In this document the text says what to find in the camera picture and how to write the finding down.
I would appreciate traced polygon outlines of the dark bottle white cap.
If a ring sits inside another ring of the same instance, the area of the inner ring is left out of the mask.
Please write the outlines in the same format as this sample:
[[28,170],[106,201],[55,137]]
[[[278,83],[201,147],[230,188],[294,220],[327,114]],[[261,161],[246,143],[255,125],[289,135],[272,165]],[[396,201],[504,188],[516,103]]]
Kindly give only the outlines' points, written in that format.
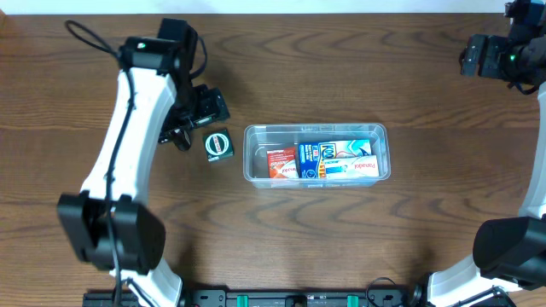
[[173,136],[173,143],[180,151],[188,151],[191,148],[191,139],[186,130],[176,130]]

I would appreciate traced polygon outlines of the red Panadol box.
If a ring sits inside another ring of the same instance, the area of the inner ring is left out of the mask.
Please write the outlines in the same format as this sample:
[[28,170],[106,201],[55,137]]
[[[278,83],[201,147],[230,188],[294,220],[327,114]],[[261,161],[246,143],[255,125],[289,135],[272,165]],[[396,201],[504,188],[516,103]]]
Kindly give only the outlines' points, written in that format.
[[267,160],[269,178],[295,179],[299,177],[295,147],[268,150]]

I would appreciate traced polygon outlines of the blue Kool Fever box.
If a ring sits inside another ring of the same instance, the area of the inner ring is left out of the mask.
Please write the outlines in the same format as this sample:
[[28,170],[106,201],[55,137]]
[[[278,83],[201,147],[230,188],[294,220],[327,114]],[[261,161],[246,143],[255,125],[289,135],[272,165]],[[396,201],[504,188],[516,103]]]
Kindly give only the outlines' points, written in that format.
[[368,139],[302,142],[298,147],[299,177],[325,178],[325,159],[344,159],[362,157],[372,154]]

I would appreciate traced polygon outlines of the white blue Panadol box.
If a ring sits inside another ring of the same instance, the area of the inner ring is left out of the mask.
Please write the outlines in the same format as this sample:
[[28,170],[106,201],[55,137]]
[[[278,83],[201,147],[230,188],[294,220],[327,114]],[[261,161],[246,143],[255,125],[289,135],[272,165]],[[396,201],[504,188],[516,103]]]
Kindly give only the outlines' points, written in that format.
[[327,179],[378,177],[380,175],[375,155],[325,159],[324,167]]

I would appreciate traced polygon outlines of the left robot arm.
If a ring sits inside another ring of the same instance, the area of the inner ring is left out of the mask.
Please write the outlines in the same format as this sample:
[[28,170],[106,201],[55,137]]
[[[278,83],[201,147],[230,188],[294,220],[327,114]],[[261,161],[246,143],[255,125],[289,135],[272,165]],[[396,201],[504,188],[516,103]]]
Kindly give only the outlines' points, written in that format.
[[193,85],[204,40],[185,20],[163,19],[154,38],[112,47],[67,20],[79,41],[111,55],[119,68],[113,115],[98,158],[77,194],[63,194],[57,214],[76,257],[115,279],[112,304],[131,289],[143,306],[184,306],[183,279],[165,261],[164,224],[148,209],[154,153],[161,143],[191,146],[190,132],[222,117],[215,89]]

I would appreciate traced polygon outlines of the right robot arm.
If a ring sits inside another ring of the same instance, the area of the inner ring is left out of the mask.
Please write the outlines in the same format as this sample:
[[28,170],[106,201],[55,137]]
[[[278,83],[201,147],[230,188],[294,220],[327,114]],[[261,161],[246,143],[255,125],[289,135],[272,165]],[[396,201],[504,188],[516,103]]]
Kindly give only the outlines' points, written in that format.
[[[545,3],[506,3],[506,37],[475,34],[461,52],[464,76],[499,79],[528,96],[537,94],[545,112]],[[473,251],[452,267],[425,276],[410,306],[511,306],[510,293],[545,285],[545,125],[539,125],[537,149],[526,197],[517,217],[484,222]]]

